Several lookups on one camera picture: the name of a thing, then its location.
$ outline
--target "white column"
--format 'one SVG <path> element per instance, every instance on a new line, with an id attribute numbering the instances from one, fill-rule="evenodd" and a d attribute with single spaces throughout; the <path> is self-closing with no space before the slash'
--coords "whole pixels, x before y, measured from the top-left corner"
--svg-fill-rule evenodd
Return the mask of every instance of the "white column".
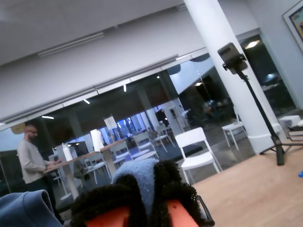
<path id="1" fill-rule="evenodd" d="M 160 123 L 158 121 L 158 118 L 156 116 L 156 113 L 155 111 L 152 109 L 149 109 L 146 111 L 147 112 L 147 115 L 149 116 L 150 120 L 151 120 L 151 123 L 152 123 L 152 126 L 155 130 L 157 130 L 157 128 L 160 126 Z"/>
<path id="2" fill-rule="evenodd" d="M 260 111 L 247 87 L 247 85 L 237 75 L 232 75 L 230 71 L 225 71 L 222 67 L 223 60 L 218 54 L 218 50 L 226 44 L 232 42 L 240 53 L 243 50 L 227 21 L 226 16 L 218 0 L 184 0 L 187 9 L 201 34 L 220 78 L 232 99 L 233 104 L 239 111 L 242 122 L 248 133 L 248 138 L 255 151 L 261 151 L 273 146 L 269 130 L 261 116 Z M 259 98 L 267 116 L 276 131 L 281 131 L 279 125 L 250 65 L 244 71 L 249 79 L 254 91 Z"/>
<path id="3" fill-rule="evenodd" d="M 149 123 L 149 121 L 148 121 L 148 119 L 147 119 L 146 113 L 145 113 L 145 112 L 142 112 L 142 113 L 140 113 L 140 116 L 142 117 L 142 120 L 143 120 L 143 123 L 144 123 L 144 125 L 145 125 L 145 128 L 146 128 L 146 129 L 150 128 L 151 125 L 150 125 L 150 123 Z"/>
<path id="4" fill-rule="evenodd" d="M 136 117 L 137 117 L 137 119 L 139 121 L 141 130 L 145 129 L 145 125 L 144 125 L 144 122 L 143 122 L 143 119 L 142 119 L 141 115 L 138 113 L 138 114 L 136 114 Z"/>
<path id="5" fill-rule="evenodd" d="M 174 136 L 177 136 L 181 133 L 183 133 L 180 125 L 178 124 L 176 118 L 173 117 L 173 115 L 171 114 L 171 108 L 174 108 L 174 103 L 172 101 L 169 101 L 167 103 L 161 104 L 162 109 L 165 113 L 165 116 L 169 122 L 169 125 L 171 127 L 172 132 L 174 133 Z"/>

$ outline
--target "jeans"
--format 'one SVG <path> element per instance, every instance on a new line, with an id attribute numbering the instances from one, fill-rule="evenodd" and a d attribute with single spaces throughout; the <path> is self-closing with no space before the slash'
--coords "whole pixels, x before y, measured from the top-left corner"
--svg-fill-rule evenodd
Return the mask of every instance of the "jeans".
<path id="1" fill-rule="evenodd" d="M 34 192 L 37 190 L 46 190 L 53 208 L 53 212 L 55 214 L 55 217 L 58 219 L 58 221 L 63 224 L 64 221 L 60 217 L 59 213 L 56 210 L 56 200 L 55 196 L 53 194 L 53 186 L 48 180 L 47 176 L 44 176 L 36 181 L 33 181 L 32 183 L 27 183 L 27 190 L 29 192 Z"/>

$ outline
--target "black fuzzy fabric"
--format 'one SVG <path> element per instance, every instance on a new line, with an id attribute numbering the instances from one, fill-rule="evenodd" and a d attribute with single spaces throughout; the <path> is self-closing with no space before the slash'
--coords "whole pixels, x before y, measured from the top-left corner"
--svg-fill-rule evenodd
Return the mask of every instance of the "black fuzzy fabric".
<path id="1" fill-rule="evenodd" d="M 145 208 L 136 179 L 121 177 L 114 185 L 104 186 L 82 194 L 71 208 L 71 227 L 85 227 L 85 222 L 118 207 L 128 206 L 129 227 L 147 226 Z"/>
<path id="2" fill-rule="evenodd" d="M 171 227 L 166 201 L 179 200 L 200 227 L 213 226 L 214 222 L 203 218 L 200 212 L 196 190 L 182 183 L 178 165 L 162 160 L 154 167 L 155 200 L 150 227 Z"/>

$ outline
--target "blue fabric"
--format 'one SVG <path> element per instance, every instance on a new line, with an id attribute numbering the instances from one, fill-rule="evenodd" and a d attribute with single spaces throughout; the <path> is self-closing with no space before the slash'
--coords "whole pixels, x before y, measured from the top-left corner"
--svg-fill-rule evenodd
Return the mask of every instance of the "blue fabric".
<path id="1" fill-rule="evenodd" d="M 62 227 L 45 190 L 12 193 L 0 198 L 1 227 Z"/>
<path id="2" fill-rule="evenodd" d="M 151 209 L 155 194 L 153 167 L 158 162 L 159 161 L 154 158 L 125 162 L 116 171 L 112 180 L 112 183 L 115 183 L 118 178 L 125 175 L 132 175 L 134 178 L 136 178 L 140 189 L 142 202 L 148 217 L 150 217 L 152 213 Z"/>

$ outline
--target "white wall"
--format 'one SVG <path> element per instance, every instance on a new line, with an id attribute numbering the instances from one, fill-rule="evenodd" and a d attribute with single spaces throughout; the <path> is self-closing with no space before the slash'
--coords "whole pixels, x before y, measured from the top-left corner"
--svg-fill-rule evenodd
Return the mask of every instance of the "white wall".
<path id="1" fill-rule="evenodd" d="M 186 88 L 192 85 L 197 79 L 208 72 L 214 63 L 211 58 L 202 62 L 186 61 L 181 65 L 181 70 L 178 73 L 170 75 L 170 79 L 175 86 L 178 94 L 182 93 Z"/>
<path id="2" fill-rule="evenodd" d="M 282 15 L 299 0 L 246 0 L 267 49 L 299 108 L 303 108 L 303 53 Z"/>
<path id="3" fill-rule="evenodd" d="M 258 27 L 245 2 L 222 0 L 222 7 L 236 35 Z M 0 121 L 204 46 L 189 13 L 169 10 L 121 26 L 91 43 L 13 62 L 0 69 Z"/>

